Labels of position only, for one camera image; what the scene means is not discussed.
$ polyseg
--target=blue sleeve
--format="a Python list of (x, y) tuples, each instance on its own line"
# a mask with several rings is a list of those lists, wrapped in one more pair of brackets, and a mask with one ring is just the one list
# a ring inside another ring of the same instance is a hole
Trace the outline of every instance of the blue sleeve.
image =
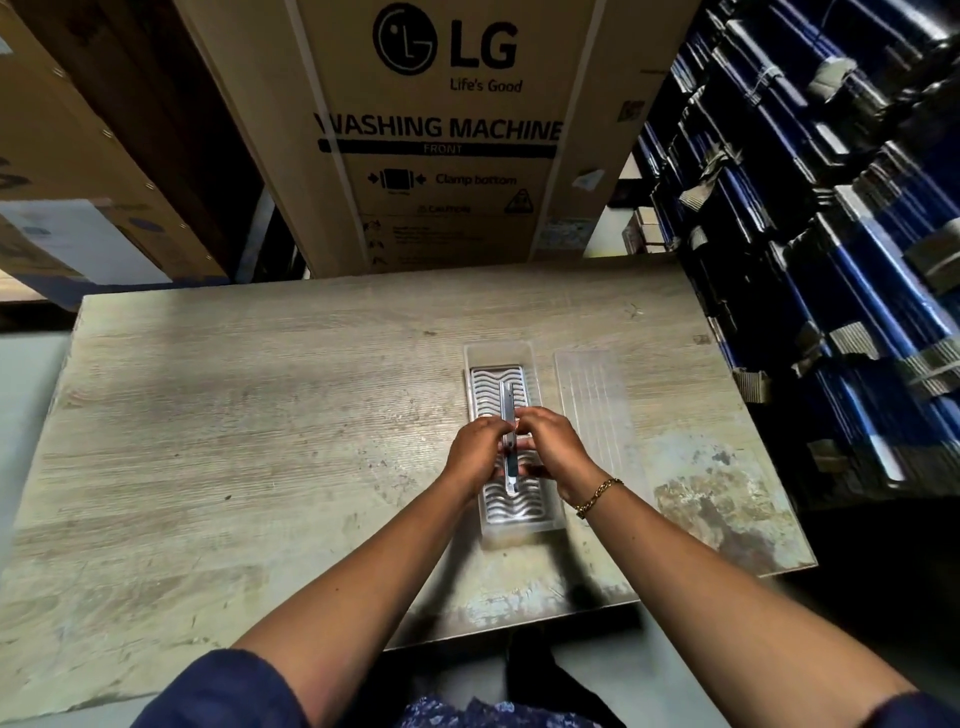
[(960, 728), (960, 714), (924, 692), (908, 692), (877, 708), (864, 728)]
[(252, 652), (218, 649), (184, 670), (132, 728), (307, 728), (297, 697)]

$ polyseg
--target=left hand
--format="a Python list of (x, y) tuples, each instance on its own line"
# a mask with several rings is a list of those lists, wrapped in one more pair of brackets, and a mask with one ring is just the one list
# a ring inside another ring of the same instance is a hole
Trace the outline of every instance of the left hand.
[(464, 425), (450, 446), (440, 477), (462, 485), (475, 496), (490, 482), (501, 438), (516, 428), (499, 417), (478, 417)]

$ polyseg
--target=table surface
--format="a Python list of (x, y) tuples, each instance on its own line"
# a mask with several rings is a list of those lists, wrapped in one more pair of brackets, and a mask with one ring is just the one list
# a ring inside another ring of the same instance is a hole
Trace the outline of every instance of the table surface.
[[(0, 589), (0, 721), (157, 692), (382, 526), (468, 418), (467, 342), (613, 351), (649, 493), (756, 574), (814, 565), (669, 255), (92, 296)], [(567, 511), (479, 547), (468, 514), (394, 645), (636, 595)]]

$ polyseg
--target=right hand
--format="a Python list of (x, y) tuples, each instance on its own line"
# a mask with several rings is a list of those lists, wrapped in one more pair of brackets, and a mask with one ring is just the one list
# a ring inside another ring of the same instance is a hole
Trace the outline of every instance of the right hand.
[(573, 425), (563, 415), (546, 407), (518, 407), (516, 416), (517, 449), (536, 450), (546, 477), (557, 481), (557, 489), (567, 503), (583, 505), (611, 476), (594, 463)]

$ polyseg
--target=wrist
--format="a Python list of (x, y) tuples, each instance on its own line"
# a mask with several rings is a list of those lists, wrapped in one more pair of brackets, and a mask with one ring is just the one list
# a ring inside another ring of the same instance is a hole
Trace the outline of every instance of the wrist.
[(449, 473), (444, 470), (437, 479), (433, 481), (431, 487), (450, 494), (466, 506), (476, 497), (476, 494), (483, 485), (475, 488), (472, 483), (464, 480), (462, 477), (457, 477), (455, 473)]
[(612, 476), (592, 460), (582, 468), (572, 473), (568, 482), (564, 484), (566, 502), (574, 508), (581, 506), (593, 497), (597, 488), (603, 485)]

